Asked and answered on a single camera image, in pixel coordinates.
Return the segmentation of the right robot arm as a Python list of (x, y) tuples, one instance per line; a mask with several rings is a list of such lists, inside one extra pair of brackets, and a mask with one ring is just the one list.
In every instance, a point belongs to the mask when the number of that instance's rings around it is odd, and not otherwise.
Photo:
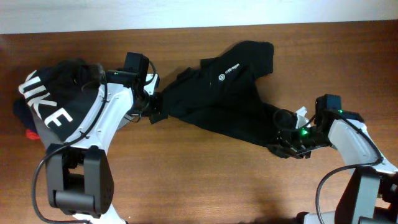
[[(343, 167), (327, 173), (317, 186), (315, 213), (301, 212), (296, 223), (397, 223), (397, 167), (389, 162), (371, 139), (359, 113), (342, 108), (338, 95), (316, 99), (315, 114), (307, 109), (278, 109), (272, 115), (277, 136), (270, 149), (285, 157), (309, 158), (312, 151), (331, 147)], [(320, 194), (333, 175), (349, 170), (351, 178), (334, 211), (322, 212)]]

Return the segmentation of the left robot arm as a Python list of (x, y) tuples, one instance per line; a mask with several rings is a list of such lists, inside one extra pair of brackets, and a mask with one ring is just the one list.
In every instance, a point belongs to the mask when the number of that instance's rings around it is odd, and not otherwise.
[(111, 201), (114, 181), (107, 153), (123, 120), (138, 122), (160, 110), (156, 73), (144, 55), (129, 52), (123, 68), (105, 72), (95, 65), (96, 94), (85, 103), (86, 86), (46, 117), (61, 144), (51, 143), (39, 166), (46, 168), (50, 206), (74, 216), (73, 223), (124, 223)]

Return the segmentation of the black t-shirt small logo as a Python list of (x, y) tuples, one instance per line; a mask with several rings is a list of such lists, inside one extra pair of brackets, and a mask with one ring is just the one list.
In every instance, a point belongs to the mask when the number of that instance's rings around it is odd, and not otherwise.
[(255, 84), (273, 72), (273, 56), (272, 43), (245, 40), (218, 57), (204, 58), (199, 68), (188, 67), (162, 90), (160, 113), (150, 122), (172, 116), (288, 158), (272, 120), (278, 108), (261, 100)]

